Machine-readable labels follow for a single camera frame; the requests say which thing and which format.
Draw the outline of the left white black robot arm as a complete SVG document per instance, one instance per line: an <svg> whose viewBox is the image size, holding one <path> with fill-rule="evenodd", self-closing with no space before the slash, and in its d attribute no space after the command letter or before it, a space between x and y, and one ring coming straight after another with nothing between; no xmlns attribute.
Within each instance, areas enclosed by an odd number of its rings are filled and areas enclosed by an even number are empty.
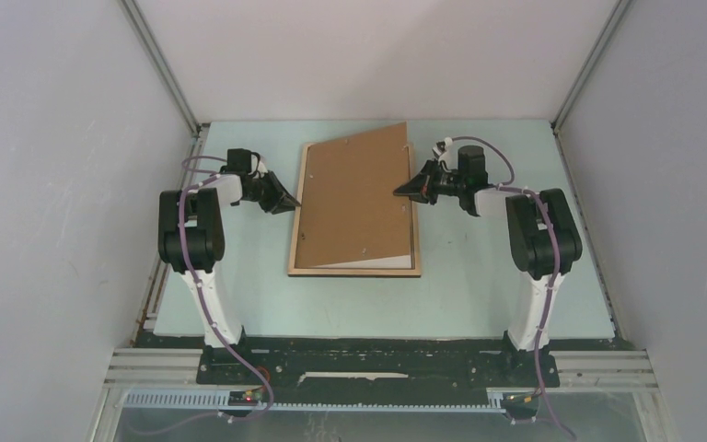
<svg viewBox="0 0 707 442"><path fill-rule="evenodd" d="M238 344L244 324L216 265L226 251L222 209L252 202L266 214L293 212L301 203L268 169L262 156L232 148L218 170L203 180L159 194L157 250L191 292L203 321L204 342L213 348Z"/></svg>

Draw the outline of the photo print sheet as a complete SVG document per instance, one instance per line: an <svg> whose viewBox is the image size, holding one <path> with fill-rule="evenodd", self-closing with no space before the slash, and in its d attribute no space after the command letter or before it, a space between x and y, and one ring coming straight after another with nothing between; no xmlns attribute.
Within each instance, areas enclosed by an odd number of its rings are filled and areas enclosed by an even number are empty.
<svg viewBox="0 0 707 442"><path fill-rule="evenodd" d="M323 269L412 269L413 258L410 254L385 258L367 259L353 262L335 262L316 265Z"/></svg>

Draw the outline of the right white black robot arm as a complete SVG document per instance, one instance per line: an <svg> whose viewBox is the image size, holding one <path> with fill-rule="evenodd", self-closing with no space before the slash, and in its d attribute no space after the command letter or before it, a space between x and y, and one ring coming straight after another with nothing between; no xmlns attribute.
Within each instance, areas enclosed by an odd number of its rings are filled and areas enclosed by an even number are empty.
<svg viewBox="0 0 707 442"><path fill-rule="evenodd" d="M559 188L534 192L516 187L516 173L507 165L507 180L493 183L484 151L504 153L475 136L447 137L433 147L433 156L419 172L394 189L396 196L434 205L441 196L457 199L468 215L482 217L492 204L504 209L514 266L527 282L505 337L514 350L502 355L498 370L504 381L521 385L536 371L528 353L542 350L556 293L565 275L583 254L583 241L565 193Z"/></svg>

